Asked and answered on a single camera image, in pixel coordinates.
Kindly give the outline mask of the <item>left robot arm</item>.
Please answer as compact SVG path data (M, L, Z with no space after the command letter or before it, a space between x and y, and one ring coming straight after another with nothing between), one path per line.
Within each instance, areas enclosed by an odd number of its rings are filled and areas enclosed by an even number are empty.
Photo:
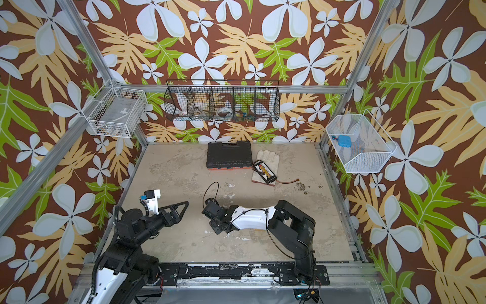
M118 214L115 207L115 233L106 251L95 261L91 287L82 303L132 303L147 284L159 279L159 259L145 254L142 244L157 237L160 230L178 224L188 201L159 208L146 215L133 208Z

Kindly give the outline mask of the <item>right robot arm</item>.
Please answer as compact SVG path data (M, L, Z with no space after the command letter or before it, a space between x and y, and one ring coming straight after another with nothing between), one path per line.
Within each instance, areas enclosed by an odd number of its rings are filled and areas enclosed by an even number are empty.
M225 208L214 198L202 203L202 214L210 220L216 234L245 229L264 230L273 244L279 242L295 264L292 272L297 280L310 284L314 279L316 259L313 250L315 220L286 200L266 208Z

